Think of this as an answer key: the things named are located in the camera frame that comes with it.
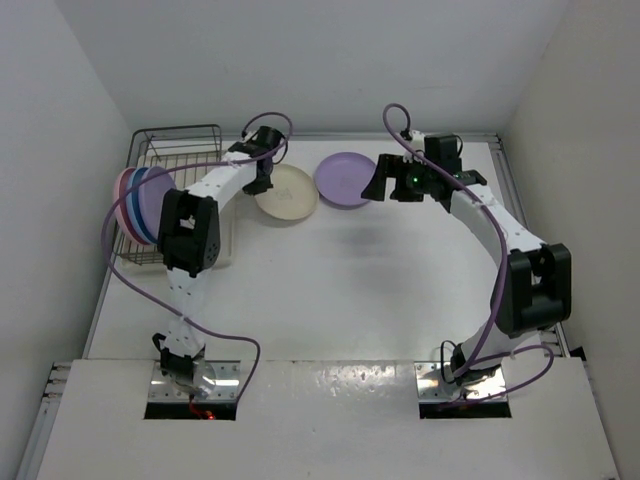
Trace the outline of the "blue plate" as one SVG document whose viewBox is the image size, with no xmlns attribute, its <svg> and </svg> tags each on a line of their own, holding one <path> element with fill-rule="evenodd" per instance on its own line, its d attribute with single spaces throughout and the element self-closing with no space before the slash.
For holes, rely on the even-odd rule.
<svg viewBox="0 0 640 480">
<path fill-rule="evenodd" d="M 143 175 L 148 170 L 147 167 L 136 168 L 130 175 L 127 181 L 126 189 L 132 189 L 138 185 L 142 180 Z M 127 215 L 132 225 L 133 231 L 140 238 L 140 243 L 144 245 L 151 245 L 152 238 L 142 220 L 141 213 L 139 211 L 138 191 L 132 190 L 125 199 Z"/>
</svg>

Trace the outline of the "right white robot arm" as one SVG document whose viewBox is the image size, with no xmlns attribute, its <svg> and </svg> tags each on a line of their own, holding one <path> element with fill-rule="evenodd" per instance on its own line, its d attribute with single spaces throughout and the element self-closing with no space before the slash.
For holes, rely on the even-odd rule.
<svg viewBox="0 0 640 480">
<path fill-rule="evenodd" d="M 488 320 L 440 369 L 444 381 L 470 384 L 493 373 L 535 332 L 570 316 L 571 253 L 527 230 L 483 175 L 463 168 L 459 136 L 405 129 L 396 138 L 405 153 L 379 156 L 362 198 L 416 203 L 430 197 L 467 227 L 497 267 Z"/>
</svg>

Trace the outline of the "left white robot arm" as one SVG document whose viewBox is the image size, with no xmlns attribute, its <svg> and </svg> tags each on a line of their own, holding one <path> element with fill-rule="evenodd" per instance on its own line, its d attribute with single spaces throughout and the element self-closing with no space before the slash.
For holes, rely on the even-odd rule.
<svg viewBox="0 0 640 480">
<path fill-rule="evenodd" d="M 179 315 L 154 343 L 162 371 L 187 388 L 199 386 L 204 370 L 205 334 L 187 319 L 203 302 L 206 277 L 221 252 L 220 212 L 240 192 L 257 195 L 272 187 L 272 151 L 283 144 L 280 131 L 261 126 L 229 147 L 199 181 L 164 195 L 158 247 Z"/>
</svg>

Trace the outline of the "cream plate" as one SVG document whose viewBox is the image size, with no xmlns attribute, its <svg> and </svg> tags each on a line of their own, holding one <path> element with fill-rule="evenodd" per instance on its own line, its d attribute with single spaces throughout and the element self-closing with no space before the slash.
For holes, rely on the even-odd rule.
<svg viewBox="0 0 640 480">
<path fill-rule="evenodd" d="M 281 164 L 271 174 L 273 187 L 255 196 L 257 206 L 267 215 L 283 221 L 301 221 L 313 214 L 319 192 L 312 178 L 298 167 Z"/>
</svg>

